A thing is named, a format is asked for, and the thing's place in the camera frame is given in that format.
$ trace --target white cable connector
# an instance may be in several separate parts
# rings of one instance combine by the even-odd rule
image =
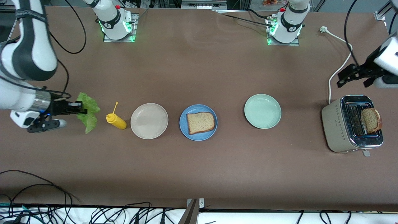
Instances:
[[[330,34],[331,36],[333,36],[333,37],[335,37],[335,38],[337,38],[337,39],[343,41],[344,43],[346,43],[345,40],[343,40],[343,39],[341,39],[340,37],[338,37],[338,36],[332,34],[331,32],[329,32],[329,30],[328,30],[328,28],[327,28],[326,26],[322,26],[322,27],[319,29],[319,32],[321,32],[321,33],[328,33],[328,34]],[[350,46],[351,51],[352,51],[352,49],[353,49],[353,48],[352,48],[352,45],[351,45],[350,43],[348,43],[348,45]],[[340,67],[339,69],[337,69],[337,70],[333,73],[333,75],[329,78],[329,82],[328,82],[328,86],[329,86],[329,98],[328,98],[328,103],[329,103],[329,104],[330,104],[330,101],[331,101],[331,98],[332,98],[332,88],[331,88],[331,86],[330,86],[330,82],[331,82],[332,78],[345,66],[345,64],[347,63],[347,61],[349,60],[350,57],[351,57],[351,52],[350,52],[350,54],[348,55],[348,57],[346,58],[346,60],[344,61],[344,63],[341,65],[341,67]]]

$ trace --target tabletop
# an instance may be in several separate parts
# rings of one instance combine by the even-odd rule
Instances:
[[[334,153],[324,137],[328,79],[348,50],[318,30],[327,26],[342,37],[345,14],[309,13],[300,46],[289,47],[267,45],[258,24],[210,10],[166,9],[145,13],[136,42],[104,43],[92,9],[76,10],[88,36],[84,51],[70,55],[53,44],[69,70],[72,99],[86,92],[97,100],[97,127],[84,134],[76,115],[58,116],[68,122],[66,128],[29,134],[11,121],[9,111],[0,111],[1,171],[40,175],[76,195],[78,204],[148,200],[184,207],[186,198],[205,198],[211,208],[398,210],[396,89],[364,88],[362,81],[338,89],[335,77],[333,100],[347,94],[373,100],[384,121],[384,145],[366,158],[360,152]],[[73,11],[46,11],[54,36],[67,49],[80,49],[84,36]],[[248,12],[233,14],[261,22]],[[372,14],[351,14],[347,30],[360,62],[387,37],[384,23]],[[35,84],[60,90],[65,79],[59,66],[53,78]],[[259,93],[281,105],[282,118],[271,129],[257,129],[244,116],[246,100]],[[144,140],[130,127],[108,124],[105,116],[115,101],[127,123],[140,105],[160,104],[169,116],[166,131]],[[179,129],[181,113],[193,104],[217,114],[217,131],[206,141],[191,141]],[[0,176],[0,189],[9,194],[34,183],[40,181],[23,174]],[[18,196],[16,203],[22,202],[63,204],[63,195],[37,187]]]

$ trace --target plate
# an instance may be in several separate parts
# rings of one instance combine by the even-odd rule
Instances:
[[[282,109],[273,97],[257,94],[246,101],[245,116],[254,127],[268,129],[279,123]]]
[[[131,115],[131,129],[143,139],[154,139],[166,130],[169,117],[166,110],[158,104],[147,103],[139,106]]]
[[[187,114],[196,114],[199,112],[210,112],[214,116],[214,122],[215,122],[214,129],[211,131],[208,131],[208,132],[190,135],[189,128],[188,128]],[[210,107],[208,107],[206,105],[202,105],[202,104],[195,104],[195,105],[189,106],[187,109],[185,109],[182,112],[181,117],[179,118],[179,128],[181,129],[181,132],[185,135],[185,137],[187,137],[193,141],[203,141],[203,140],[210,138],[216,132],[217,124],[218,124],[218,121],[217,121],[216,113],[214,113],[214,111]]]

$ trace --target lettuce leaf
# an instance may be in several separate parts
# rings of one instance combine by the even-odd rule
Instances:
[[[86,93],[81,92],[77,97],[77,101],[83,102],[84,109],[87,109],[87,114],[77,114],[77,118],[80,119],[86,127],[85,133],[89,133],[97,126],[98,119],[94,115],[100,111],[96,100],[89,97]]]

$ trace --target yellow bottle nozzle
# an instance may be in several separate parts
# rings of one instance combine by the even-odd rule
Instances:
[[[125,129],[127,127],[127,123],[122,120],[119,116],[115,114],[115,110],[119,102],[116,102],[115,108],[111,114],[106,115],[106,121],[119,129]]]

